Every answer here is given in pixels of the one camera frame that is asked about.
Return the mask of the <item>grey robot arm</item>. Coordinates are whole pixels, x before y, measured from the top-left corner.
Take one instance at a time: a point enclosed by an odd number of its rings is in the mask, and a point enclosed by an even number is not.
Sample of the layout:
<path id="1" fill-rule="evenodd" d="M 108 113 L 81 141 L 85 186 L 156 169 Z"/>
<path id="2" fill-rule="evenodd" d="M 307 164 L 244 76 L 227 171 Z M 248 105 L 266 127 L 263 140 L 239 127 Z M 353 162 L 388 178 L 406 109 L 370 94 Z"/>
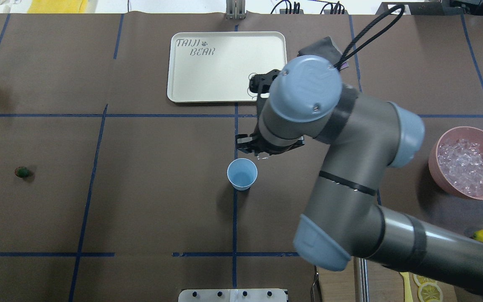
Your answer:
<path id="1" fill-rule="evenodd" d="M 316 55 L 251 76 L 249 91 L 257 94 L 257 124 L 236 136 L 238 150 L 279 155 L 303 146 L 305 136 L 329 146 L 294 236 L 301 258 L 332 271 L 367 259 L 483 296 L 483 243 L 374 200 L 385 170 L 408 164 L 421 148 L 418 115 L 344 84 Z"/>

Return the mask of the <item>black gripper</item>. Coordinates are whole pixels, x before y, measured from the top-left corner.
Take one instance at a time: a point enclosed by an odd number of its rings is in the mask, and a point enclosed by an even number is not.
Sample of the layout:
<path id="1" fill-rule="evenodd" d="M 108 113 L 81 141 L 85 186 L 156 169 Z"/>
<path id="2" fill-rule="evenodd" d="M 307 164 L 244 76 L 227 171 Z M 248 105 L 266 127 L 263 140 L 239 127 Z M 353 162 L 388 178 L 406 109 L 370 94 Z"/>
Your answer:
<path id="1" fill-rule="evenodd" d="M 280 71 L 273 69 L 266 74 L 254 74 L 249 77 L 248 90 L 257 94 L 257 124 L 251 134 L 236 134 L 235 147 L 238 151 L 258 156 L 262 153 L 279 155 L 305 145 L 303 136 L 298 139 L 283 139 L 270 132 L 265 123 L 261 121 L 267 97 L 263 94 L 270 92 L 272 82 L 278 77 Z"/>

